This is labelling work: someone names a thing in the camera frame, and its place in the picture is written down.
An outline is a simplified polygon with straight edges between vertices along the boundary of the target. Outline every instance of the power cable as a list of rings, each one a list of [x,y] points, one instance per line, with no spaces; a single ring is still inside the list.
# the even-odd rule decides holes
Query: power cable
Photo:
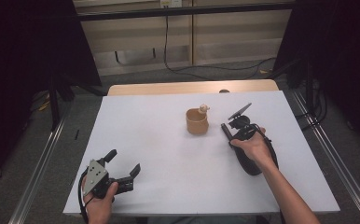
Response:
[[[306,113],[304,113],[302,115],[296,115],[297,119],[300,119],[300,118],[306,117],[306,116],[315,117],[315,119],[312,121],[312,123],[301,128],[301,131],[306,131],[315,125],[321,124],[326,117],[327,110],[328,110],[328,106],[327,106],[327,99],[326,99],[325,92],[323,91],[323,89],[321,87],[319,87],[317,89],[317,93],[315,95],[315,105],[313,106],[313,111],[307,111]]]
[[[202,79],[206,79],[206,80],[213,80],[211,78],[208,77],[201,77],[195,74],[190,74],[190,73],[184,73],[182,71],[187,70],[187,69],[191,69],[191,68],[213,68],[213,69],[222,69],[222,70],[229,70],[229,71],[242,71],[242,70],[247,70],[247,69],[251,69],[251,68],[255,68],[256,67],[256,71],[249,77],[243,78],[243,79],[248,79],[251,77],[254,77],[259,69],[259,66],[267,61],[270,60],[274,60],[276,59],[275,57],[272,58],[268,58],[265,59],[257,64],[251,65],[251,66],[247,66],[247,67],[241,67],[241,68],[226,68],[226,67],[219,67],[219,66],[212,66],[212,65],[195,65],[195,66],[187,66],[187,67],[183,67],[183,68],[179,68],[179,69],[172,69],[171,67],[169,67],[168,62],[167,62],[167,46],[168,46],[168,31],[169,31],[169,22],[168,22],[168,16],[165,17],[166,19],[166,31],[165,31],[165,46],[164,46],[164,51],[163,51],[163,62],[165,64],[165,67],[176,74],[179,75],[188,75],[188,76],[193,76],[193,77],[198,77],[198,78],[202,78]]]

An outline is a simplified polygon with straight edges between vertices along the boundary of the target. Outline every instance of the gray floor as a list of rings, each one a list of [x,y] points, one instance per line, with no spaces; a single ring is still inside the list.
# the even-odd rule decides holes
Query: gray floor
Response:
[[[234,68],[253,64],[256,62],[217,65]],[[272,65],[273,60],[267,61],[258,70],[268,70],[272,68]],[[198,74],[213,80],[221,80],[245,79],[253,75],[255,70],[228,71],[214,68],[192,68],[184,72]],[[263,78],[264,76],[256,73],[253,78]],[[100,89],[107,91],[114,84],[201,80],[204,79],[186,74],[174,74],[164,69],[131,73],[124,76],[105,76],[102,77],[104,85]],[[286,87],[285,77],[280,77],[277,83],[280,89],[284,91],[294,114],[301,114],[302,112],[293,97],[293,90]],[[61,137],[52,151],[47,170],[42,175],[41,183],[33,197],[27,217],[22,220],[24,223],[83,223],[81,218],[68,217],[62,213],[62,210],[73,182],[77,181],[76,171],[88,143],[102,97],[91,95],[77,88],[75,88],[75,93],[76,99],[71,104],[61,103],[62,111],[70,106],[69,116],[64,122]],[[305,119],[301,119],[299,123],[300,127],[306,125]],[[328,114],[322,126],[350,173],[360,185],[360,135],[348,128],[346,118],[329,99]],[[50,135],[49,129],[50,111],[48,109],[35,111],[17,147],[3,167],[3,177],[0,179],[0,223],[10,221],[47,143]],[[359,208],[355,205],[353,197],[342,183],[340,176],[316,139],[313,130],[309,129],[304,134],[341,209],[338,213],[319,214],[322,223],[360,223]],[[277,214],[266,215],[266,217],[270,219],[270,223],[280,223]],[[114,217],[113,222],[134,223],[134,218]]]

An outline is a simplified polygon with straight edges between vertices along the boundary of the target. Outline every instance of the human arm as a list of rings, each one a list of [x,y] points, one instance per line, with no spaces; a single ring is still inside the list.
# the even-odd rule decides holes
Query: human arm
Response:
[[[111,208],[114,195],[118,190],[118,183],[112,183],[103,199],[94,198],[92,192],[83,197],[88,212],[89,224],[106,224],[111,217]]]
[[[242,148],[247,157],[256,162],[282,210],[286,223],[320,223],[310,207],[276,167],[260,133],[256,132],[249,140],[233,139],[230,143]]]

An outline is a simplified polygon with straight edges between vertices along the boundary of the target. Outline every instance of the metal bar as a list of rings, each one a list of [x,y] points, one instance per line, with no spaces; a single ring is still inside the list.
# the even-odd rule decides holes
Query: metal bar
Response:
[[[38,186],[40,185],[44,173],[46,172],[52,151],[54,150],[56,143],[58,142],[61,135],[64,121],[70,112],[71,105],[72,103],[67,103],[59,124],[57,125],[55,131],[51,132],[46,146],[44,147],[43,153],[41,154],[40,160],[38,161],[32,177],[30,178],[28,185],[26,186],[26,189],[23,192],[8,224],[22,224],[25,221],[37,193]]]
[[[49,92],[49,103],[51,104],[51,115],[52,115],[51,131],[53,132],[56,129],[61,119],[61,116],[59,114],[58,97],[55,89],[55,81],[53,74],[51,74],[49,78],[48,92]]]
[[[303,113],[308,111],[307,107],[305,106],[305,99],[303,98],[302,94],[299,92],[293,91],[293,96],[296,99],[299,108],[302,110]],[[316,123],[317,119],[312,116],[307,116],[307,121],[310,124]],[[320,124],[312,126],[313,132],[316,135],[317,139],[319,140],[321,146],[323,147],[325,154],[330,159],[332,165],[334,166],[339,178],[342,180],[343,185],[348,190],[349,194],[351,195],[355,205],[360,211],[360,186],[358,185],[357,181],[354,179],[352,174],[350,173],[349,169],[343,162],[342,158],[338,154],[337,150],[334,148],[333,144],[329,140],[328,136],[325,134],[325,131],[320,126]]]
[[[281,3],[244,4],[244,5],[229,5],[229,6],[212,6],[212,7],[172,7],[172,8],[153,8],[153,9],[143,9],[143,10],[118,11],[118,12],[79,13],[74,16],[34,18],[34,19],[103,21],[103,20],[147,18],[147,17],[184,16],[184,15],[196,15],[196,14],[285,10],[285,9],[293,9],[296,7],[317,7],[318,5],[320,5],[320,2],[316,1],[316,2],[302,2],[302,3],[281,2]]]
[[[313,102],[313,71],[311,61],[306,60],[307,75],[306,75],[306,107],[309,113],[314,115],[314,102]]]

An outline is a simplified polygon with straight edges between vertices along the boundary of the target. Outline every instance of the person's left hand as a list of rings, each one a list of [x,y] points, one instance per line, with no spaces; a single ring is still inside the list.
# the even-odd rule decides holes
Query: person's left hand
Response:
[[[86,177],[82,181],[82,187],[84,188]],[[118,190],[118,183],[112,183],[107,190],[107,193],[103,199],[92,198],[93,194],[90,192],[87,196],[83,197],[86,209],[88,212],[89,224],[91,223],[107,223],[111,216],[111,207],[113,203],[114,195]]]

